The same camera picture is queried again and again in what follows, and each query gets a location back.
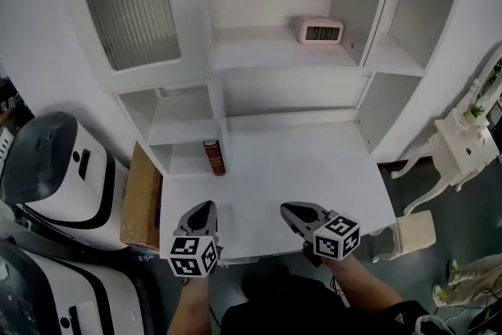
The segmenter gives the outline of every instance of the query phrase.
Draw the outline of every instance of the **human arm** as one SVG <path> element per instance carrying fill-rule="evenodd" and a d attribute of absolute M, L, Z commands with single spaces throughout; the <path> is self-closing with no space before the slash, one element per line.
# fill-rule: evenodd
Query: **human arm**
<path fill-rule="evenodd" d="M 209 280 L 191 278 L 181 288 L 180 301 L 168 335 L 210 335 Z"/>
<path fill-rule="evenodd" d="M 13 109 L 10 107 L 9 109 L 7 109 L 6 111 L 3 111 L 0 114 L 0 125 L 3 125 L 7 121 L 10 114 L 12 113 L 12 111 L 13 111 Z"/>
<path fill-rule="evenodd" d="M 333 273 L 352 307 L 368 314 L 378 314 L 402 302 L 399 293 L 366 270 L 354 256 L 342 261 L 323 258 L 322 262 Z"/>

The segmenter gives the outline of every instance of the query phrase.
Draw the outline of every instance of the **white cabinet door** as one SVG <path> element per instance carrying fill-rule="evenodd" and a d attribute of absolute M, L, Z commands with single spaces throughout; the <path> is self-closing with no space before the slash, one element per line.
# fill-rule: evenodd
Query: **white cabinet door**
<path fill-rule="evenodd" d="M 210 76 L 203 0 L 64 0 L 107 93 Z"/>

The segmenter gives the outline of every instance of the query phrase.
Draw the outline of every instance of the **red book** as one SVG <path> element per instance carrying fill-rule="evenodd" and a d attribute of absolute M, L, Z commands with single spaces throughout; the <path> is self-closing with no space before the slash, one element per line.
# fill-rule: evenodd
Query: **red book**
<path fill-rule="evenodd" d="M 209 163 L 213 168 L 216 176 L 223 176 L 227 171 L 221 156 L 220 143 L 218 141 L 204 141 L 204 149 L 206 150 Z"/>

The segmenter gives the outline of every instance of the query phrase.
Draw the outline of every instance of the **wrist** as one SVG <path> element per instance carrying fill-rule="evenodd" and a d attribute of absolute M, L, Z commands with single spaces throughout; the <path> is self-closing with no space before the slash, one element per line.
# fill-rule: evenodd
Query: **wrist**
<path fill-rule="evenodd" d="M 330 260 L 328 258 L 322 258 L 322 263 L 330 269 L 330 271 L 339 271 L 340 269 L 348 268 L 351 264 L 354 263 L 355 257 L 350 254 L 346 256 L 343 260 Z"/>
<path fill-rule="evenodd" d="M 207 278 L 190 278 L 188 283 L 181 287 L 181 304 L 197 305 L 207 303 L 208 299 L 209 280 Z"/>

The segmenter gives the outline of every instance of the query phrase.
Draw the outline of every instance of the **frosted glass panel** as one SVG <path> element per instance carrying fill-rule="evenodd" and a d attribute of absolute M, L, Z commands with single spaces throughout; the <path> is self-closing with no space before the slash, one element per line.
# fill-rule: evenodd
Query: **frosted glass panel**
<path fill-rule="evenodd" d="M 169 0 L 87 0 L 115 70 L 180 58 Z"/>

